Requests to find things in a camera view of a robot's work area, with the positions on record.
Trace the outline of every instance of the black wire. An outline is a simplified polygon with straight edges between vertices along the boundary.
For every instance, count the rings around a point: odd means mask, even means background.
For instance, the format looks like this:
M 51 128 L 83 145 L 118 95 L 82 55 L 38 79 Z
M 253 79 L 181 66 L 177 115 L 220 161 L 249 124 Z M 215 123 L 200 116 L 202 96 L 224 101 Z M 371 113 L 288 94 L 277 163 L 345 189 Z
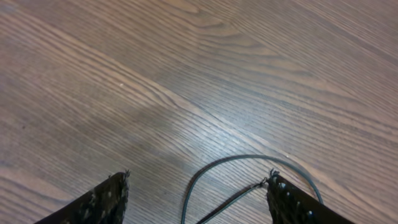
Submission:
M 271 156 L 265 156 L 265 155 L 240 155 L 240 156 L 231 156 L 231 157 L 227 157 L 224 159 L 220 159 L 217 161 L 212 162 L 211 164 L 208 164 L 207 166 L 205 166 L 204 168 L 202 168 L 201 170 L 199 170 L 191 179 L 190 184 L 188 185 L 188 191 L 187 194 L 185 196 L 184 199 L 184 204 L 182 207 L 182 214 L 181 214 L 181 224 L 185 224 L 185 217 L 187 214 L 187 208 L 188 208 L 188 201 L 189 198 L 191 196 L 193 187 L 195 186 L 196 182 L 198 181 L 198 179 L 207 171 L 209 171 L 210 169 L 223 164 L 225 162 L 229 162 L 229 161 L 234 161 L 234 160 L 238 160 L 238 159 L 264 159 L 264 160 L 270 160 L 270 161 L 274 161 L 276 163 L 285 165 L 289 168 L 291 168 L 293 171 L 295 171 L 296 173 L 300 174 L 312 187 L 312 189 L 314 190 L 315 194 L 318 197 L 318 201 L 323 204 L 323 200 L 321 197 L 321 194 L 317 188 L 317 186 L 315 186 L 315 184 L 313 183 L 312 179 L 305 173 L 303 172 L 301 169 L 295 167 L 294 165 L 283 161 L 282 159 L 278 159 L 275 157 L 271 157 Z M 246 194 L 248 194 L 249 192 L 251 192 L 252 190 L 254 190 L 257 187 L 252 187 L 250 189 L 248 189 L 247 191 L 244 191 L 241 195 L 235 197 L 233 200 L 230 200 L 228 203 L 224 203 L 222 204 L 221 209 L 217 210 L 216 212 L 213 211 L 214 214 L 209 214 L 208 216 L 206 216 L 205 218 L 203 218 L 202 220 L 200 220 L 199 223 L 206 223 L 208 220 L 210 220 L 211 218 L 215 217 L 217 214 L 221 213 L 223 210 L 227 209 L 230 205 L 232 205 L 233 203 L 235 203 L 237 200 L 239 200 L 240 198 L 242 198 L 243 196 L 245 196 Z

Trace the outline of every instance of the wooden surface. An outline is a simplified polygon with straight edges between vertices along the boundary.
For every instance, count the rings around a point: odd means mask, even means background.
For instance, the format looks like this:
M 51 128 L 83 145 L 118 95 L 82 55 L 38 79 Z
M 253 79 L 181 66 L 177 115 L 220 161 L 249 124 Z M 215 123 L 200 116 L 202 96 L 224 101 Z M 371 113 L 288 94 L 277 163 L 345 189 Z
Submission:
M 0 1 L 0 223 L 33 223 L 129 169 L 125 223 L 178 223 L 191 176 L 267 154 L 356 223 L 398 222 L 394 0 Z M 232 162 L 195 223 L 276 164 Z M 271 223 L 265 191 L 212 223 Z

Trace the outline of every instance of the wood grain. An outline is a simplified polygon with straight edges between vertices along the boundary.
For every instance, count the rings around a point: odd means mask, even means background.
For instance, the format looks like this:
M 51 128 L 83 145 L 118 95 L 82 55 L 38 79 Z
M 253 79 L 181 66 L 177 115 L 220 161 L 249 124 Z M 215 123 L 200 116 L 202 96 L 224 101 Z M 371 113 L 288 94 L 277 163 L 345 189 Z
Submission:
M 356 223 L 395 223 L 396 7 L 1 2 L 0 219 L 32 223 L 130 169 L 125 223 L 178 223 L 197 170 L 254 153 L 306 168 Z M 198 183 L 188 223 L 272 167 L 308 189 L 276 164 L 232 162 Z M 264 195 L 212 222 L 271 223 Z

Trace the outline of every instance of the brown wood tabletop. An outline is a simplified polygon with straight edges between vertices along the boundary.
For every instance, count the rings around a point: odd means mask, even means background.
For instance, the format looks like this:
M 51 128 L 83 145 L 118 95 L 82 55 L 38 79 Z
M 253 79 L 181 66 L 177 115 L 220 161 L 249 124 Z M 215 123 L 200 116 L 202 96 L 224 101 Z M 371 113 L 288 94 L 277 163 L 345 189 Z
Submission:
M 1 0 L 0 223 L 129 169 L 125 223 L 179 223 L 206 164 L 266 154 L 355 223 L 398 222 L 395 0 Z M 276 167 L 203 176 L 195 223 Z M 212 223 L 271 223 L 258 190 Z

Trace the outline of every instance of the cord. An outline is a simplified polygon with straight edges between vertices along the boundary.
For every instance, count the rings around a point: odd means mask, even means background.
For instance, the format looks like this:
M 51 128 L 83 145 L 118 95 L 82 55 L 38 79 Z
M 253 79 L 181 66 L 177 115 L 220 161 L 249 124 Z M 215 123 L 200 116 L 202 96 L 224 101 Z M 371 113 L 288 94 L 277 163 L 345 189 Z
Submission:
M 184 204 L 182 207 L 182 214 L 181 214 L 181 224 L 185 224 L 185 217 L 187 214 L 187 208 L 188 208 L 188 201 L 189 198 L 191 196 L 193 187 L 195 186 L 196 182 L 198 181 L 198 179 L 205 174 L 207 171 L 209 171 L 210 169 L 223 164 L 225 162 L 230 162 L 230 161 L 234 161 L 234 160 L 238 160 L 238 159 L 264 159 L 264 160 L 268 160 L 268 161 L 274 161 L 276 163 L 285 165 L 287 167 L 289 167 L 290 169 L 292 169 L 293 171 L 295 171 L 296 173 L 300 174 L 312 187 L 312 189 L 314 190 L 315 194 L 317 195 L 318 201 L 323 204 L 323 200 L 321 197 L 321 194 L 317 188 L 317 186 L 314 184 L 314 182 L 312 181 L 312 179 L 310 178 L 309 175 L 307 175 L 305 172 L 303 172 L 301 169 L 295 167 L 294 165 L 283 161 L 282 159 L 278 159 L 275 157 L 271 157 L 271 156 L 265 156 L 265 155 L 240 155 L 240 156 L 231 156 L 231 157 L 227 157 L 224 159 L 219 159 L 217 161 L 212 162 L 211 164 L 208 164 L 207 166 L 205 166 L 204 168 L 202 168 L 201 170 L 199 170 L 191 179 L 190 184 L 188 185 L 188 190 L 187 190 L 187 194 L 185 195 L 185 199 L 184 199 Z M 202 218 L 198 223 L 200 224 L 204 224 L 206 222 L 208 222 L 210 219 L 214 218 L 216 215 L 218 215 L 219 213 L 221 213 L 223 210 L 227 209 L 229 206 L 231 206 L 233 203 L 235 203 L 236 201 L 238 201 L 240 198 L 244 197 L 246 194 L 250 193 L 251 191 L 253 191 L 254 189 L 257 189 L 259 187 L 262 187 L 261 185 L 263 184 L 263 182 L 261 182 L 260 184 L 256 184 L 253 185 L 252 187 L 249 187 L 247 189 L 244 189 L 240 192 L 238 192 L 237 194 L 235 194 L 233 197 L 231 197 L 230 199 L 228 199 L 225 203 L 223 203 L 222 205 L 220 205 L 216 210 L 213 210 L 209 215 L 207 215 L 205 218 Z

